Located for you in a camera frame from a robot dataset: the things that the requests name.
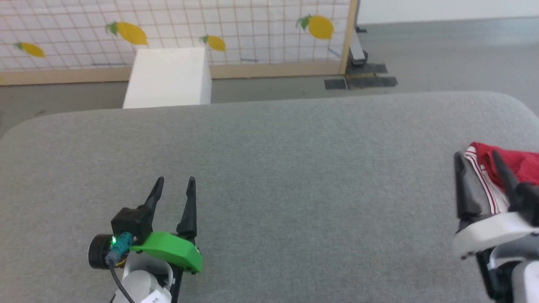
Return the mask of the white box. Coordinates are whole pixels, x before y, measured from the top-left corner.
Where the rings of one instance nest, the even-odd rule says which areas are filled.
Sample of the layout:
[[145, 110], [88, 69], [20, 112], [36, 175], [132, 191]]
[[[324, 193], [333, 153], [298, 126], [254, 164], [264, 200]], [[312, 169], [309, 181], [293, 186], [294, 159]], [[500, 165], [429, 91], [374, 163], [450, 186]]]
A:
[[123, 109], [208, 105], [212, 78], [206, 49], [140, 49], [133, 62]]

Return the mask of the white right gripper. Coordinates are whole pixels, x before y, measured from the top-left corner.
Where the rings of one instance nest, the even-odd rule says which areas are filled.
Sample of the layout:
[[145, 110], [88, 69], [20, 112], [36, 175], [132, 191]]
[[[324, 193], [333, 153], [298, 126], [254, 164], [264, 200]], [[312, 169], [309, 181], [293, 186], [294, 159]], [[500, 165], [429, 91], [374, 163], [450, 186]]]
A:
[[[520, 183], [517, 176], [498, 151], [494, 150], [492, 154], [508, 202], [521, 203], [517, 192]], [[453, 165], [456, 184], [456, 215], [460, 222], [471, 222], [479, 217], [483, 210], [474, 199], [470, 185], [466, 181], [465, 157], [459, 151], [453, 155]], [[537, 233], [539, 233], [539, 227], [532, 226], [518, 212], [506, 212], [472, 223], [457, 232], [452, 241], [452, 250], [456, 257], [464, 257], [469, 253], [479, 253]]]

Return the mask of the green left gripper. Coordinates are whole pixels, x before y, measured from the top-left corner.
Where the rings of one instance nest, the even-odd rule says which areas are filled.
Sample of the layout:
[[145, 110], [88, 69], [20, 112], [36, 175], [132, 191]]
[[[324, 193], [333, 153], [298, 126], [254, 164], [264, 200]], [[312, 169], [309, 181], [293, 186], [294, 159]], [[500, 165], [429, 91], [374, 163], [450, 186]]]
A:
[[[164, 186], [164, 177], [158, 177], [145, 204], [155, 211]], [[141, 245], [132, 245], [129, 250], [142, 251], [159, 260], [171, 263], [184, 271], [199, 274], [203, 268], [203, 257], [195, 244], [197, 236], [196, 179], [191, 176], [186, 189], [187, 200], [180, 223], [176, 227], [177, 236], [163, 231], [155, 231]]]

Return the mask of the red white striped shirt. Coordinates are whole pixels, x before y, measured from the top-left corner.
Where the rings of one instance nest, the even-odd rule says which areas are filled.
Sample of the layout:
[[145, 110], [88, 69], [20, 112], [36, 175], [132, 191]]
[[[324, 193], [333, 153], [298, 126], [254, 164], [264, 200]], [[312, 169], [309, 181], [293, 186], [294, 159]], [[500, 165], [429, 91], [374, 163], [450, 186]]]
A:
[[510, 203], [501, 177], [495, 169], [493, 151], [497, 151], [519, 182], [528, 182], [534, 186], [539, 186], [539, 153], [505, 150], [479, 142], [471, 143], [464, 152], [464, 157], [471, 164], [486, 193], [487, 210], [497, 215], [506, 212]]

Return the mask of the lemon print wood-framed screen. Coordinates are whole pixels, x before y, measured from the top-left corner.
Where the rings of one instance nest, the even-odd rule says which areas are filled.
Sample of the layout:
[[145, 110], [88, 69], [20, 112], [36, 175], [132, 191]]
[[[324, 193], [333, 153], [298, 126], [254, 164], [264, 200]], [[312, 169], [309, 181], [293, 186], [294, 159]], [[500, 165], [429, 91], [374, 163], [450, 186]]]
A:
[[204, 48], [211, 75], [341, 75], [360, 0], [0, 0], [0, 86], [127, 81], [137, 51]]

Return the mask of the grey metal screen foot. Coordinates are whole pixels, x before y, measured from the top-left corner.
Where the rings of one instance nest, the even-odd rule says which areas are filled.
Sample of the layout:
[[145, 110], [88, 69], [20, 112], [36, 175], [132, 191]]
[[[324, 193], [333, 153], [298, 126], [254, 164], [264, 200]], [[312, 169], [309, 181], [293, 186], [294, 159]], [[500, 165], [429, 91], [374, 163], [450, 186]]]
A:
[[368, 61], [368, 53], [363, 49], [359, 40], [359, 33], [365, 32], [358, 26], [355, 27], [354, 32], [350, 37], [349, 44], [349, 61], [352, 65], [357, 67], [363, 67]]

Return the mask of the grey fabric sofa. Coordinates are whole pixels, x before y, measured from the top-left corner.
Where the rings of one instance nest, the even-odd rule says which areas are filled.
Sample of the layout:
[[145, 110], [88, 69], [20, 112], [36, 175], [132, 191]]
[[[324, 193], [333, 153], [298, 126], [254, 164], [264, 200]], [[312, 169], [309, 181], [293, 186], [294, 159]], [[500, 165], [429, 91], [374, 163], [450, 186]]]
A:
[[174, 232], [196, 179], [200, 274], [185, 303], [488, 303], [452, 253], [453, 154], [539, 152], [539, 118], [489, 92], [109, 109], [0, 139], [0, 303], [106, 303], [87, 251], [165, 178]]

